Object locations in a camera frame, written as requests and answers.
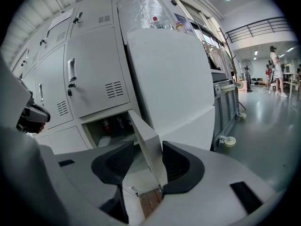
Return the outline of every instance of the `standing fan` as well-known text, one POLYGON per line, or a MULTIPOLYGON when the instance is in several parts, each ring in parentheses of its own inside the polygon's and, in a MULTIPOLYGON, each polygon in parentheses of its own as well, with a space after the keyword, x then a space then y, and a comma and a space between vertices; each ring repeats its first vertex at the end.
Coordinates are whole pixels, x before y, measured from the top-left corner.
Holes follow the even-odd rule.
POLYGON ((247 91, 251 92, 251 76, 253 74, 254 68, 253 68, 253 64, 251 63, 250 60, 248 59, 244 59, 241 62, 242 65, 242 73, 245 75, 246 77, 246 81, 247 81, 247 91))

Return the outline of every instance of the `locker vent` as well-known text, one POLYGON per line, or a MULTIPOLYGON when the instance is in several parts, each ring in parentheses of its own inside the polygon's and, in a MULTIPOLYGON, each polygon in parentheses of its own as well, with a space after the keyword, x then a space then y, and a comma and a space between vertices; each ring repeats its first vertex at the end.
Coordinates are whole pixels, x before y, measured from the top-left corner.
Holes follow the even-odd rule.
POLYGON ((68 108, 67 108, 67 105, 66 105, 66 101, 58 103, 57 104, 57 110, 58 110, 58 113, 60 114, 60 116, 67 114, 68 113, 68 108))
POLYGON ((66 31, 60 33, 57 38, 56 38, 56 42, 58 42, 59 40, 62 40, 65 37, 66 31))
POLYGON ((123 95, 123 89, 120 81, 105 85, 109 98, 123 95))
POLYGON ((32 57, 32 63, 36 62, 38 57, 38 53, 36 53, 33 57, 32 57))
POLYGON ((108 21, 110 21, 110 15, 107 15, 107 16, 104 16, 104 17, 99 17, 98 18, 98 23, 100 24, 100 23, 103 23, 103 22, 108 22, 108 21))

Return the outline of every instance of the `railing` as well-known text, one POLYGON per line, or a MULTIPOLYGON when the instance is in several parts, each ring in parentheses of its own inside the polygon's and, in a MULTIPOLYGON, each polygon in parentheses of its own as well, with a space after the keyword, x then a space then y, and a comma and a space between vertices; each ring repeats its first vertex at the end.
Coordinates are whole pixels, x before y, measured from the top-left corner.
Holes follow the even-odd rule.
POLYGON ((228 34, 231 43, 270 32, 293 31, 285 17, 272 17, 233 29, 228 34))

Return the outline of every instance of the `white dress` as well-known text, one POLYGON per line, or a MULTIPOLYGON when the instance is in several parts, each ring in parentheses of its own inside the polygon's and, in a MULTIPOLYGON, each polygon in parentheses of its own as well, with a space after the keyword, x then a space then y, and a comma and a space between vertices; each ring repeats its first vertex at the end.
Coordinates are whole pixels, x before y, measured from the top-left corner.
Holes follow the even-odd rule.
POLYGON ((273 63, 275 65, 274 78, 283 78, 280 62, 276 63, 277 54, 275 52, 271 52, 270 58, 273 60, 273 63))

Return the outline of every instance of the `open compartment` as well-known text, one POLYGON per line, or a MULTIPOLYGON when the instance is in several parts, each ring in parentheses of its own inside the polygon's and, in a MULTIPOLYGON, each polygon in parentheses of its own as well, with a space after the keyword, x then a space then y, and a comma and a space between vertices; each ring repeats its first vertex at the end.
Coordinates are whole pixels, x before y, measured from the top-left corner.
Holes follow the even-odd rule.
POLYGON ((96 147, 108 146, 121 141, 134 141, 135 145, 138 144, 128 112, 89 122, 85 126, 96 147))

